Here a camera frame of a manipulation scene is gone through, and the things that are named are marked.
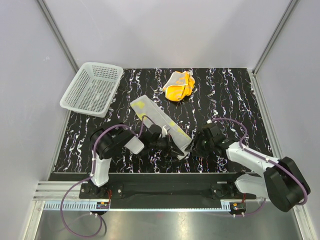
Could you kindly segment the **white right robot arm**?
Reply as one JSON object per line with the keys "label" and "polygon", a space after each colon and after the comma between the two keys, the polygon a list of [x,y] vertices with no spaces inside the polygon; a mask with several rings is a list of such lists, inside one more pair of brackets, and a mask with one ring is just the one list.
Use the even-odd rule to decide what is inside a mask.
{"label": "white right robot arm", "polygon": [[277,209],[288,212],[296,205],[304,205],[311,192],[292,158],[279,159],[253,150],[241,140],[226,137],[213,122],[197,131],[186,151],[203,158],[214,153],[252,170],[253,175],[238,173],[227,185],[228,195],[235,199],[251,194],[269,199]]}

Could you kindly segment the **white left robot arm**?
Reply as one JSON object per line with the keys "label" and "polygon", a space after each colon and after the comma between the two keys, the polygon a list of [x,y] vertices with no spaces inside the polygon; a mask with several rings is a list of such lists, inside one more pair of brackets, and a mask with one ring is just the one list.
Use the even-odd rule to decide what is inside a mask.
{"label": "white left robot arm", "polygon": [[142,127],[141,133],[133,132],[124,124],[116,124],[107,129],[100,128],[90,137],[92,145],[92,169],[90,192],[97,198],[108,193],[109,169],[111,160],[123,148],[132,154],[147,154],[150,150],[160,150],[168,158],[179,158],[184,152],[176,145],[173,136],[164,133],[156,124]]}

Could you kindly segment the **yellow-green and grey towel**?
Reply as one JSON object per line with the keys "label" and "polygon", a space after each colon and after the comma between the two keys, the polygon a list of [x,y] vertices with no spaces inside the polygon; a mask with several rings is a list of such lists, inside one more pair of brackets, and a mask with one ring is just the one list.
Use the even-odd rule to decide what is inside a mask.
{"label": "yellow-green and grey towel", "polygon": [[174,143],[183,153],[182,156],[177,157],[178,160],[182,160],[188,155],[185,149],[191,143],[191,137],[162,111],[156,103],[146,95],[142,95],[133,100],[129,105],[140,120],[142,120],[142,116],[146,115],[156,125],[161,127],[163,133],[168,133],[172,136]]}

